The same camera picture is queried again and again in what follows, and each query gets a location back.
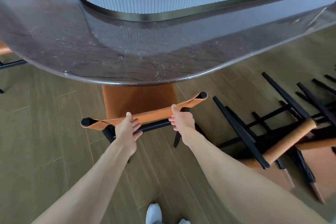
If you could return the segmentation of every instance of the white shoe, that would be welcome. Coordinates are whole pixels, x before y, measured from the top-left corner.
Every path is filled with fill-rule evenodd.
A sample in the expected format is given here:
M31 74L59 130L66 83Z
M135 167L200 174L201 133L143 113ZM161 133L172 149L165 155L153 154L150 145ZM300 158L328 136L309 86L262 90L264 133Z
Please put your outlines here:
M182 219L178 224L191 224L190 221Z
M158 203L151 204L146 214L146 224L162 222L162 212Z

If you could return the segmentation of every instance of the person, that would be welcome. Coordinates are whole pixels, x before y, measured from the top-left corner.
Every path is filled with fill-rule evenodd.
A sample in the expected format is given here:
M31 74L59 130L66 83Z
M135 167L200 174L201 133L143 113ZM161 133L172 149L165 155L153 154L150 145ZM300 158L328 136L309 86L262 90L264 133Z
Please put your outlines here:
M241 162L222 152L195 130L190 112L172 105L169 121L195 155L209 184L239 222L245 223L327 223L320 215ZM115 127L116 139L95 165L68 192L42 213L34 224L99 224L113 191L142 132L130 113ZM162 223L158 204L149 206L146 224Z

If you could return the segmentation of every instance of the wooden floor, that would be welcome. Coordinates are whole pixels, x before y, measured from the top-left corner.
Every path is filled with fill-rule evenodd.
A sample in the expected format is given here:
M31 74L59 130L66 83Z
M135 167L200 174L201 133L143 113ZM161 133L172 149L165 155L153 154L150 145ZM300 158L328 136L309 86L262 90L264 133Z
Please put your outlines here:
M208 100L193 108L196 122L209 139L221 143L235 137L212 101L216 95L246 123L250 113L265 115L279 107L280 96L261 76L266 71L295 97L296 82L319 92L310 82L325 73L336 76L336 27L251 57L210 75L179 82L179 100L206 91ZM2 56L2 62L17 59ZM0 223L30 223L71 188L98 160L108 141L99 131L83 129L82 117L104 118L101 87L47 73L32 65L0 71ZM279 115L276 128L292 121ZM254 128L258 134L263 131ZM182 217L192 224L237 223L223 208L191 151L173 148L171 127L146 132L126 166L102 223L145 223L150 203L158 202L165 224ZM319 203L293 163L284 158L294 179L293 193L329 222L336 220L336 196Z

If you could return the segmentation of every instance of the dark marble tabletop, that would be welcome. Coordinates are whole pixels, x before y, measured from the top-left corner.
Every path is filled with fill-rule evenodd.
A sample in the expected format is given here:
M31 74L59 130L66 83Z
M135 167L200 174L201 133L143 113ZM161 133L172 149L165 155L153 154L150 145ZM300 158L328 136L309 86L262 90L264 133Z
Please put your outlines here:
M79 0L0 0L0 36L15 53L105 84L194 78L334 23L335 0L258 0L147 23L109 18Z

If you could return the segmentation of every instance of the person's left arm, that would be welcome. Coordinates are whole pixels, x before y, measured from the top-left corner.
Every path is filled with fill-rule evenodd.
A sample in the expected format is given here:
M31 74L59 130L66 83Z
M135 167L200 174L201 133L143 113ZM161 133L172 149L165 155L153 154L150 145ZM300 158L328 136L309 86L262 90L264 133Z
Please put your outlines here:
M115 127L116 139L97 163L68 192L42 213L33 224L99 224L126 163L137 149L142 132L132 115Z

